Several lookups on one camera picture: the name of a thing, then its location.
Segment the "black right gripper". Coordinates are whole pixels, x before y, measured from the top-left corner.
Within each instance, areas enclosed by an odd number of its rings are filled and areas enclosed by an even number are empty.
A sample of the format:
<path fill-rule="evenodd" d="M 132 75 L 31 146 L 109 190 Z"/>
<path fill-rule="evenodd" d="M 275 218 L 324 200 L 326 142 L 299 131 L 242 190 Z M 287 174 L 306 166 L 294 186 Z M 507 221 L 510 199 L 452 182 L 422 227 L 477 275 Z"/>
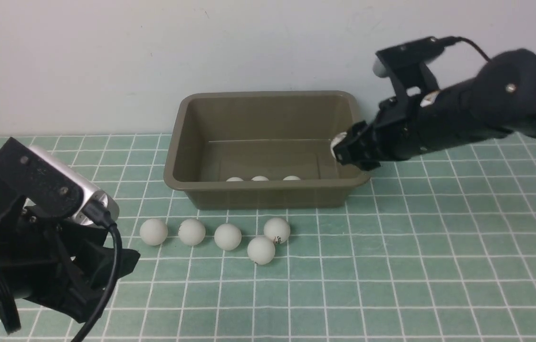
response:
<path fill-rule="evenodd" d="M 400 162 L 492 137 L 492 125 L 483 114 L 490 92 L 484 80 L 470 79 L 442 89 L 425 106 L 426 93 L 409 96 L 401 81 L 391 82 L 403 107 L 380 110 L 374 123 L 353 124 L 333 147 L 339 164 L 373 171 L 381 167 L 380 162 Z"/>

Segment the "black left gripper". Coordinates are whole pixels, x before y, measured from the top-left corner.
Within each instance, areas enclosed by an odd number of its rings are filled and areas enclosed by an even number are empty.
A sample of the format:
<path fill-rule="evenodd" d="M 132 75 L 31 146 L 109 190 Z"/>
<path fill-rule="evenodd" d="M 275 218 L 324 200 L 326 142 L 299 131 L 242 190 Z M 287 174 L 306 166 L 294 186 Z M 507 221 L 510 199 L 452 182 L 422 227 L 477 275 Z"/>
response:
<path fill-rule="evenodd" d="M 0 318 L 19 320 L 16 300 L 66 314 L 80 323 L 99 316 L 114 263 L 114 249 L 99 246 L 107 232 L 26 206 L 16 193 L 0 193 Z M 141 257 L 122 249 L 117 278 L 131 274 Z"/>

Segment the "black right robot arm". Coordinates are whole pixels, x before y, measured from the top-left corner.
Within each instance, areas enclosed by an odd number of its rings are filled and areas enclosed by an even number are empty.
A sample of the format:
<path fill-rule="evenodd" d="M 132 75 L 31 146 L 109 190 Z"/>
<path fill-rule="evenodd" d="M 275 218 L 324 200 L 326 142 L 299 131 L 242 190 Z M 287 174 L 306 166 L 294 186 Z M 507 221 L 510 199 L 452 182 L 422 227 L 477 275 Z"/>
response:
<path fill-rule="evenodd" d="M 428 65 L 461 42 L 485 64 L 473 78 L 441 89 Z M 390 80 L 394 96 L 379 104 L 371 123 L 359 121 L 331 141 L 341 165 L 372 171 L 514 133 L 536 139 L 536 54 L 526 48 L 489 57 L 468 38 L 429 36 L 377 51 L 373 72 Z"/>

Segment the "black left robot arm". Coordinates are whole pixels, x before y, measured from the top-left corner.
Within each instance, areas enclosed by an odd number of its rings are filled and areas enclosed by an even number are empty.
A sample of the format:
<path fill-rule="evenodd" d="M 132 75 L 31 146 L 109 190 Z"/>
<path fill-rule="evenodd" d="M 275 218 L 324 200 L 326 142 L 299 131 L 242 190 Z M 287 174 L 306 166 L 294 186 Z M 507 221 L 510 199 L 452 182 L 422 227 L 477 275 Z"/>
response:
<path fill-rule="evenodd" d="M 81 342 L 103 315 L 117 281 L 135 270 L 140 253 L 123 247 L 113 218 L 107 227 L 51 216 L 16 199 L 0 214 L 0 320 L 7 334 L 21 329 L 23 299 L 69 316 Z"/>

